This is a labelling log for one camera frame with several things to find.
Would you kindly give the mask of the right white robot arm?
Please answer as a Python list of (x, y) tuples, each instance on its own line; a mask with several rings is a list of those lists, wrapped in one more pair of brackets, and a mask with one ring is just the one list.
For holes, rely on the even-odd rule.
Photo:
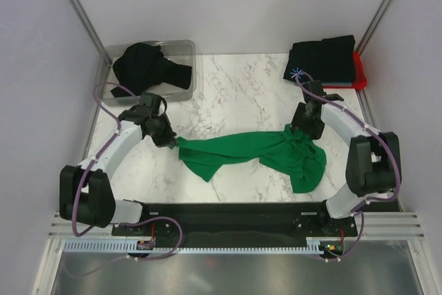
[(398, 136), (382, 133), (352, 113), (344, 102), (299, 103), (291, 129), (321, 138), (331, 127), (349, 148), (345, 184), (325, 201), (327, 211), (316, 218), (320, 233), (332, 235), (346, 218), (371, 202), (390, 202), (401, 185), (401, 159)]

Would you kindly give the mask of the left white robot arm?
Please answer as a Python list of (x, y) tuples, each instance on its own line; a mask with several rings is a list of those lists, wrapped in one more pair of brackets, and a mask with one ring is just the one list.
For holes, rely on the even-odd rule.
[(138, 202), (118, 200), (111, 179), (131, 150), (149, 136), (157, 147), (176, 145), (176, 133), (166, 113), (127, 110), (118, 118), (116, 128), (101, 149), (76, 166), (65, 166), (59, 175), (59, 215), (71, 221), (73, 232), (82, 236), (77, 225), (105, 228), (127, 224), (137, 235), (151, 229), (151, 217)]

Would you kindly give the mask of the green t shirt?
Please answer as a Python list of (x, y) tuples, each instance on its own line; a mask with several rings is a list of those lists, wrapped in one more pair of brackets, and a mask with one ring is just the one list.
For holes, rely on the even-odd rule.
[(205, 140), (177, 139), (179, 159), (209, 182), (224, 165), (257, 159), (288, 175), (294, 193), (309, 193), (320, 184), (327, 166), (326, 152), (299, 129), (286, 124), (281, 131), (253, 131)]

